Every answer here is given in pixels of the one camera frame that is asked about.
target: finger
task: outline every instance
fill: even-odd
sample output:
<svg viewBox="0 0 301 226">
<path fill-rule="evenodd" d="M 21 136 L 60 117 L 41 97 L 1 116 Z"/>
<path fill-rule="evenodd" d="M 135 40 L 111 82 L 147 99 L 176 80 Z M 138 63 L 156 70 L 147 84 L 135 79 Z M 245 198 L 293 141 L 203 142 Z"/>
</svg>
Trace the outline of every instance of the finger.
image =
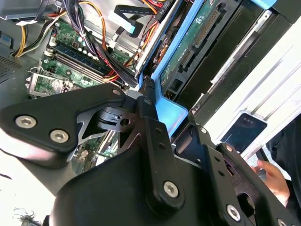
<svg viewBox="0 0 301 226">
<path fill-rule="evenodd" d="M 260 167 L 258 166 L 251 166 L 251 169 L 255 172 L 258 173 L 260 171 Z"/>
<path fill-rule="evenodd" d="M 276 166 L 274 166 L 273 164 L 271 164 L 267 161 L 258 160 L 257 164 L 258 164 L 258 167 L 266 170 L 266 172 L 268 174 L 270 174 L 271 176 L 279 176 L 279 174 L 281 174 L 281 171 Z"/>
</svg>

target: orange wire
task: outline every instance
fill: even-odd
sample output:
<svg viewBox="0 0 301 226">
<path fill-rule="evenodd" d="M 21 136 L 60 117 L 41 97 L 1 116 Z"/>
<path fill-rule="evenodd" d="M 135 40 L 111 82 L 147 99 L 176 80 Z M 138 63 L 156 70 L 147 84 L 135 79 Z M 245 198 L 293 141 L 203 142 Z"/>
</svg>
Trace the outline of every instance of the orange wire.
<svg viewBox="0 0 301 226">
<path fill-rule="evenodd" d="M 148 7 L 150 7 L 151 8 L 151 10 L 155 13 L 155 14 L 157 14 L 157 10 L 153 7 L 153 6 L 151 6 L 151 4 L 149 4 L 146 0 L 142 0 Z"/>
</svg>

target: black mounting arm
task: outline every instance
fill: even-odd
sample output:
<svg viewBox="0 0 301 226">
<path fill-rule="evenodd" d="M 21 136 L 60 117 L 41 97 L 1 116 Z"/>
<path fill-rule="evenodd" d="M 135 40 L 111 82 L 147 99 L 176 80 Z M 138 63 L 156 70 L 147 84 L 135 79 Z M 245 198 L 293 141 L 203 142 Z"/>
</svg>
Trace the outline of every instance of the black mounting arm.
<svg viewBox="0 0 301 226">
<path fill-rule="evenodd" d="M 68 182 L 45 225 L 299 225 L 234 148 L 215 147 L 204 128 L 182 126 L 175 156 L 148 97 L 104 84 L 0 111 L 0 149 L 43 167 L 63 167 L 85 140 L 120 132 L 118 155 Z"/>
</svg>

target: white surface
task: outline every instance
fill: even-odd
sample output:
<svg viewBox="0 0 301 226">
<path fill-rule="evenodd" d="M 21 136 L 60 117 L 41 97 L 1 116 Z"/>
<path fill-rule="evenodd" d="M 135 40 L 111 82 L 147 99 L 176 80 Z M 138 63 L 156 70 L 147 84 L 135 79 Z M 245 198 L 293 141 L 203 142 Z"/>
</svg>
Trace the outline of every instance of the white surface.
<svg viewBox="0 0 301 226">
<path fill-rule="evenodd" d="M 215 143 L 239 111 L 258 116 L 268 126 L 243 152 L 248 159 L 301 112 L 300 38 L 301 19 L 208 121 L 204 127 Z"/>
</svg>

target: blue plastic bracket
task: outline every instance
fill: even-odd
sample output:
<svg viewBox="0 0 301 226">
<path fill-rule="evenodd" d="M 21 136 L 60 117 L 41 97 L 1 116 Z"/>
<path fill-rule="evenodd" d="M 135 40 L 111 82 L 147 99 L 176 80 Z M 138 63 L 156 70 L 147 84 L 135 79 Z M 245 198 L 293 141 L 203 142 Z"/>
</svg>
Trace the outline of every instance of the blue plastic bracket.
<svg viewBox="0 0 301 226">
<path fill-rule="evenodd" d="M 271 8 L 277 0 L 251 0 L 252 2 L 254 2 L 256 5 L 258 5 L 259 7 L 267 10 L 269 8 Z"/>
<path fill-rule="evenodd" d="M 175 50 L 179 46 L 181 40 L 183 39 L 184 35 L 186 34 L 188 28 L 190 27 L 191 23 L 195 19 L 199 9 L 201 8 L 204 0 L 195 0 L 191 6 L 189 13 L 187 14 L 186 18 L 184 19 L 179 31 L 177 32 L 174 40 L 170 44 L 167 52 L 165 53 L 164 57 L 162 58 L 160 64 L 157 66 L 155 72 L 152 75 L 152 79 L 156 83 L 156 109 L 158 113 L 159 121 L 164 123 L 167 127 L 167 131 L 169 136 L 175 132 L 178 126 L 183 122 L 185 117 L 188 115 L 188 111 L 186 108 L 178 105 L 177 103 L 165 98 L 162 95 L 161 90 L 161 82 L 160 82 L 160 75 L 162 74 L 163 70 L 165 69 L 166 65 L 168 64 L 170 58 L 174 54 Z"/>
</svg>

